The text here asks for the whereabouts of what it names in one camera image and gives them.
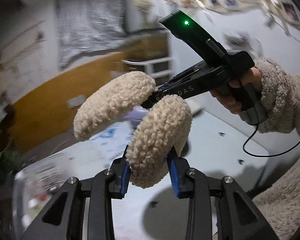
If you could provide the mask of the beige fleece sleeve forearm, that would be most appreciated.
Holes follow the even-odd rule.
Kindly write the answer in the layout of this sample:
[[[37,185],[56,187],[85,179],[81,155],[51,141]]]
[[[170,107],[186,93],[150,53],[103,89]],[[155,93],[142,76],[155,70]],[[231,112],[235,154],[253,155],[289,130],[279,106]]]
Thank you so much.
[[[257,59],[255,67],[261,74],[261,103],[268,115],[258,131],[288,134],[295,130],[300,136],[300,75],[289,75],[270,58]]]

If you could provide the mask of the person right hand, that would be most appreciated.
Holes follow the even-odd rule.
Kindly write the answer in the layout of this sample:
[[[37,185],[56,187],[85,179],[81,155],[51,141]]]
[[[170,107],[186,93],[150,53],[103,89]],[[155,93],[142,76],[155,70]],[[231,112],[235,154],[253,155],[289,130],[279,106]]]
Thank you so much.
[[[245,72],[241,77],[241,84],[244,85],[252,85],[254,90],[258,92],[262,92],[262,82],[261,82],[261,73],[256,68],[250,68],[247,72]],[[238,90],[241,86],[238,81],[230,81],[229,86],[233,88],[233,91],[229,95],[221,94],[217,90],[211,90],[210,94],[217,99],[217,101],[229,110],[232,114],[239,115],[242,109],[242,102],[236,100],[233,97],[234,90]]]

